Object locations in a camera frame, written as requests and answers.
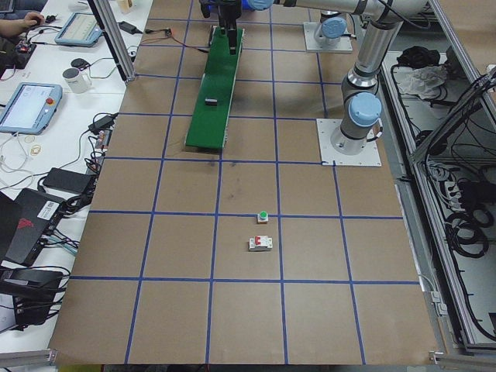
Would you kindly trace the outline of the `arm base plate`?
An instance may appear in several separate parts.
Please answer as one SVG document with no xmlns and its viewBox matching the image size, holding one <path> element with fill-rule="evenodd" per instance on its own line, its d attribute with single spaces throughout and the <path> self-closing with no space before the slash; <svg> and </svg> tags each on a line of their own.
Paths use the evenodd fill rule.
<svg viewBox="0 0 496 372">
<path fill-rule="evenodd" d="M 347 24 L 343 19 L 303 23 L 305 46 L 313 53 L 352 53 Z"/>
<path fill-rule="evenodd" d="M 365 139 L 349 139 L 341 132 L 342 119 L 316 119 L 321 164 L 338 167 L 380 167 L 375 129 L 371 127 Z"/>
</svg>

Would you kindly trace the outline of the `person's hand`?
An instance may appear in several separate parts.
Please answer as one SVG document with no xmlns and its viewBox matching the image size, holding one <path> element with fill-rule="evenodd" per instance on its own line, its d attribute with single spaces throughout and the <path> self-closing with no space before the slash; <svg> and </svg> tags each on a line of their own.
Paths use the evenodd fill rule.
<svg viewBox="0 0 496 372">
<path fill-rule="evenodd" d="M 14 34 L 22 33 L 30 28 L 41 26 L 45 23 L 45 17 L 38 12 L 28 12 L 23 19 L 13 20 Z"/>
</svg>

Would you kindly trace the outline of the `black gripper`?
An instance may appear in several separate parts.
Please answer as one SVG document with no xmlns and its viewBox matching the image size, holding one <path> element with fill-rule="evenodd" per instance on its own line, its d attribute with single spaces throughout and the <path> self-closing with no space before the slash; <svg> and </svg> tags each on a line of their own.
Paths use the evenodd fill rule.
<svg viewBox="0 0 496 372">
<path fill-rule="evenodd" d="M 220 16 L 220 21 L 222 23 L 221 29 L 227 35 L 230 54 L 236 53 L 238 36 L 236 25 L 237 19 L 237 14 L 225 14 Z"/>
</svg>

